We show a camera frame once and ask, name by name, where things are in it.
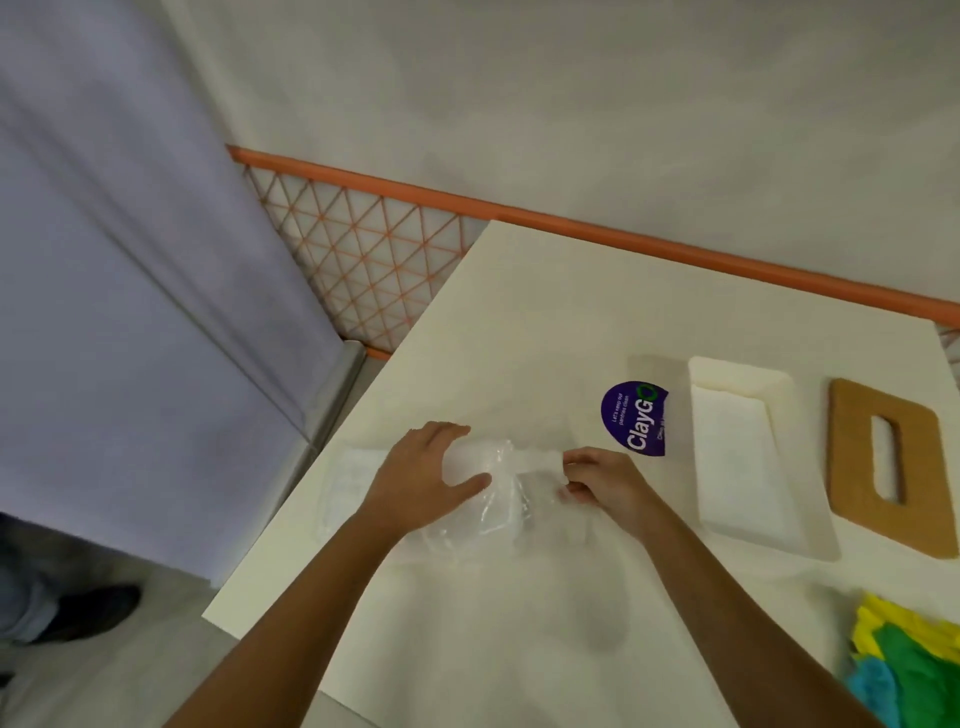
cork board with hole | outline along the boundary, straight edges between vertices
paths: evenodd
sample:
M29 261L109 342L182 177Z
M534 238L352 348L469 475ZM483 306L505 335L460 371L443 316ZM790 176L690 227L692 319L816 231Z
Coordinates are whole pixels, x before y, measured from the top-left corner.
M872 418L893 428L898 501L874 486ZM848 379L830 383L828 495L848 521L940 559L958 555L940 424L933 410Z

yellow cloth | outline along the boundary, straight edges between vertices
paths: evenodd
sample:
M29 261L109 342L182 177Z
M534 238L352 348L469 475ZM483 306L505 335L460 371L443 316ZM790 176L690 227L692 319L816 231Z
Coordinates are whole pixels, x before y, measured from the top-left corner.
M930 621L879 596L867 593L856 610L853 646L861 655L885 660L874 633L887 622L902 629L914 642L941 660L960 665L960 627L948 621Z

clear plastic packaging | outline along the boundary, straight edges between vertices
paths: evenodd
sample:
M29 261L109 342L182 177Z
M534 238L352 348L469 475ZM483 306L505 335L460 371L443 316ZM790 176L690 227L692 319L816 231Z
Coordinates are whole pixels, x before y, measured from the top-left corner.
M386 450L344 448L325 479L317 536L325 543L360 506ZM488 488L452 513L409 534L393 561L491 559L523 551L583 543L587 516L563 502L566 484L560 450L518 449L510 440L467 438L444 457L444 482L490 473Z

person's foot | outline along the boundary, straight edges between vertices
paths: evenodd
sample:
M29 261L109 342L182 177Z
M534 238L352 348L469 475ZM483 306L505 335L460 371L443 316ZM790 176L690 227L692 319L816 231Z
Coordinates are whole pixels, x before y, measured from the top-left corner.
M133 584L119 584L62 596L57 615L31 644L65 643L101 635L132 614L140 603L140 594L140 588Z

table top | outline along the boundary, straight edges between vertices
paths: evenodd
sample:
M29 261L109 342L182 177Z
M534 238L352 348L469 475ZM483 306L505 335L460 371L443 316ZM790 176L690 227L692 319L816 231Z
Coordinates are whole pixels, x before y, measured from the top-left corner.
M643 354L788 372L821 451L833 377L931 407L960 503L960 396L932 323L491 223L204 616L244 635L317 552L331 452L387 447L426 420L535 426L556 417L577 445L613 449L600 400ZM695 520L687 486L652 460L637 462ZM834 524L836 564L777 580L734 570L817 660L838 669L860 588L960 620L957 562ZM733 728L643 549L602 515L593 534L587 546L495 567L381 569L322 690L383 728Z

